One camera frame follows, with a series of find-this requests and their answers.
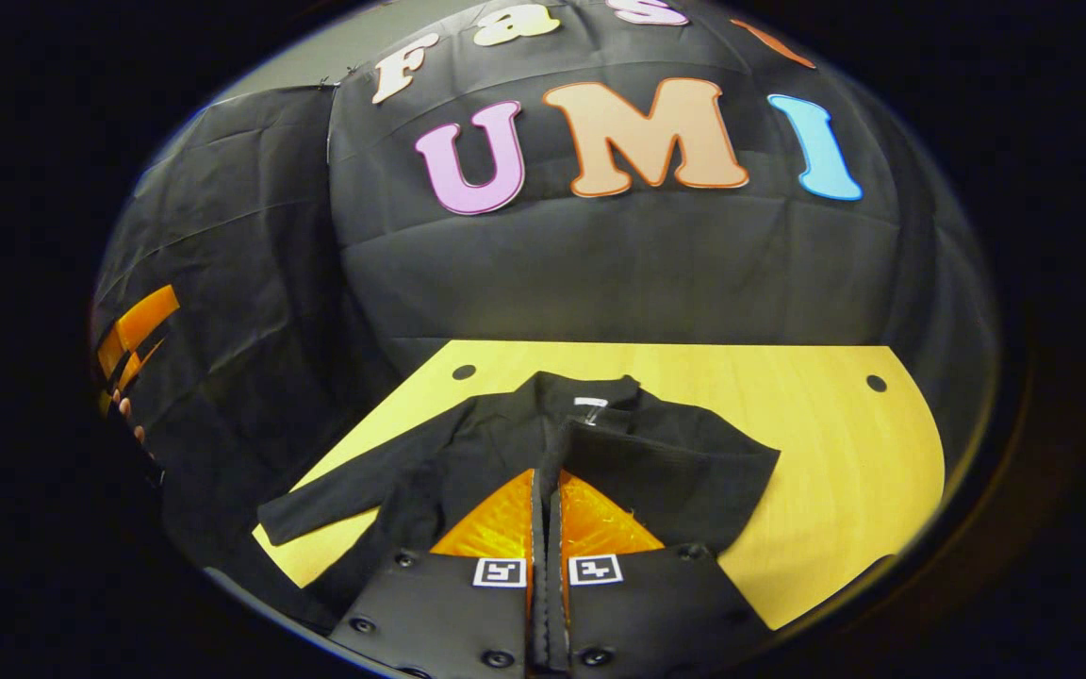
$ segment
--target wooden table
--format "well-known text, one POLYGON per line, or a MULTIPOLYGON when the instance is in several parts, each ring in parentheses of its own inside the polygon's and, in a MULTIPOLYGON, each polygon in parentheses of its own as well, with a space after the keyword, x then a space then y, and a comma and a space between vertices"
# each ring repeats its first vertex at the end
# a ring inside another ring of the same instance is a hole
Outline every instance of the wooden table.
MULTIPOLYGON (((514 391, 546 370, 630 375, 660 400, 702 405, 782 452, 766 494, 719 564, 763 621, 781 627, 896 554, 938 506, 945 461, 932 413, 886 347, 735 347, 453 340, 302 478, 421 425, 467 397, 514 391), (475 366, 466 379, 453 372, 475 366), (877 375, 886 389, 868 378, 877 375)), ((280 546, 254 538, 295 583, 331 566, 377 511, 280 546)))

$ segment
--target jacket sleeve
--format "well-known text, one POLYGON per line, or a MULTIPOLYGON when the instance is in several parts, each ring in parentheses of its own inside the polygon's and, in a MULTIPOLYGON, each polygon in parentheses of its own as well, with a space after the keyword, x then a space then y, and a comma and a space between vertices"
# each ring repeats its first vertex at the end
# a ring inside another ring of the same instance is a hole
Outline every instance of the jacket sleeve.
POLYGON ((258 507, 258 521, 273 545, 380 505, 411 465, 439 454, 473 408, 464 401, 391 441, 332 469, 302 489, 258 507))

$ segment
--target pink letter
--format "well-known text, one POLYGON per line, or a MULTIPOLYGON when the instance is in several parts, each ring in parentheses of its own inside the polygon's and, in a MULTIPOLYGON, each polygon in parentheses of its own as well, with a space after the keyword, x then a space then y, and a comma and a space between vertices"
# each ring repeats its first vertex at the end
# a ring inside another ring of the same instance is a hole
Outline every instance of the pink letter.
POLYGON ((519 111, 522 111, 521 103, 501 102, 480 109, 471 116, 471 125, 485 129, 492 149, 494 174, 483 186, 471 186, 464 179, 460 158, 455 151, 459 125, 431 129, 415 143, 414 149, 426 158, 426 172, 430 173, 434 196, 449 211, 460 215, 492 212, 518 196, 526 179, 518 129, 514 127, 514 116, 519 111))
POLYGON ((616 17, 634 25, 687 25, 685 14, 670 10, 660 0, 606 0, 616 17))

